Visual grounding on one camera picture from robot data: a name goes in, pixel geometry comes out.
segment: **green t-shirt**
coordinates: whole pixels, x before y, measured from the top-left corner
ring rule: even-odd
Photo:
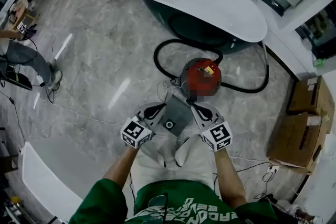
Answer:
[[[165,222],[169,223],[239,224],[246,219],[258,224],[278,222],[267,202],[252,202],[233,210],[212,189],[189,180],[160,181],[141,188],[135,201],[135,215],[126,219],[128,209],[121,188],[111,180],[102,179],[93,186],[69,224],[157,223],[154,219],[162,216],[164,209],[148,207],[148,203],[164,194],[167,196]]]

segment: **shirt sleeve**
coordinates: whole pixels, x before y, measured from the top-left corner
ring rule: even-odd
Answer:
[[[250,202],[239,206],[235,212],[241,221],[249,219],[253,223],[279,223],[269,202]]]
[[[127,210],[120,186],[109,179],[102,179],[91,188],[69,224],[120,224],[124,223]]]

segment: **person in gray pants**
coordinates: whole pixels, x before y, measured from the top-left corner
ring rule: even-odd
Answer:
[[[62,78],[62,72],[52,71],[49,64],[39,52],[13,39],[22,39],[22,34],[0,30],[0,71],[6,74],[7,66],[15,66],[21,64],[23,66],[32,67],[42,78],[48,89],[53,89],[58,85]]]

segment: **yellow label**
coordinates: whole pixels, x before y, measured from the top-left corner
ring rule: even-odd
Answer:
[[[211,69],[211,67],[207,67],[205,69],[205,72],[207,72],[208,74],[212,75],[214,73],[214,71]]]

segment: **vacuum hose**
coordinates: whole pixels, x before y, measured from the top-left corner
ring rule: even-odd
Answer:
[[[214,52],[215,54],[218,55],[218,58],[216,60],[214,60],[214,63],[217,64],[217,65],[219,65],[219,63],[223,59],[223,54],[219,50],[217,50],[215,48],[211,48],[210,45],[202,44],[200,42],[192,42],[190,40],[182,40],[182,39],[166,40],[166,41],[162,42],[161,44],[159,44],[157,46],[157,48],[154,51],[154,56],[153,57],[154,57],[155,66],[160,70],[161,73],[163,73],[164,75],[166,75],[167,77],[169,77],[171,79],[176,79],[177,76],[175,76],[173,74],[170,74],[168,71],[164,70],[163,67],[160,65],[159,60],[158,60],[160,50],[164,46],[167,46],[170,43],[180,43],[180,44],[184,44],[184,45],[187,45],[187,46],[190,46],[190,47],[193,47],[193,48]],[[263,83],[261,84],[261,86],[257,89],[244,89],[244,88],[240,88],[238,86],[234,86],[234,85],[231,85],[231,84],[225,83],[225,82],[222,82],[221,86],[230,88],[230,89],[238,91],[238,92],[244,92],[244,93],[258,93],[258,92],[261,92],[267,86],[268,81],[269,81],[269,66],[268,66],[268,59],[267,59],[267,52],[266,52],[265,43],[264,43],[263,40],[261,41],[261,43],[263,45],[264,54],[265,54],[265,61],[266,61],[266,75],[265,75],[265,79],[264,79]]]

